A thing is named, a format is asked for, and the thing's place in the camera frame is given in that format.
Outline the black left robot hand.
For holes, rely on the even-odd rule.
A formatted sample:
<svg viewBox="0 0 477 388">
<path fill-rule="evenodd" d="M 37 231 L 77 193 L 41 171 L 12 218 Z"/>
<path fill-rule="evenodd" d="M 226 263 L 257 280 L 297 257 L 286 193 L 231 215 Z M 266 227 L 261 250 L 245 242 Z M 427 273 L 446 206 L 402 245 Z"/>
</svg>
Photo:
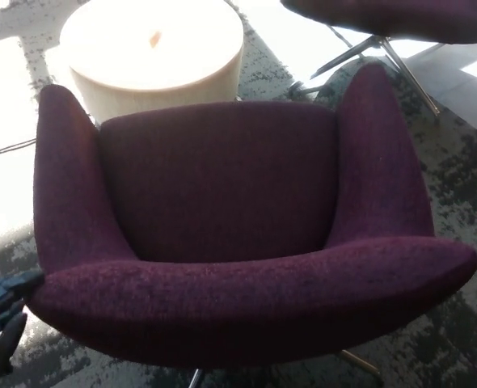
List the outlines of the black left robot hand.
<svg viewBox="0 0 477 388">
<path fill-rule="evenodd" d="M 40 270 L 0 277 L 0 377 L 12 372 L 11 358 L 27 322 L 25 301 L 43 283 Z"/>
</svg>

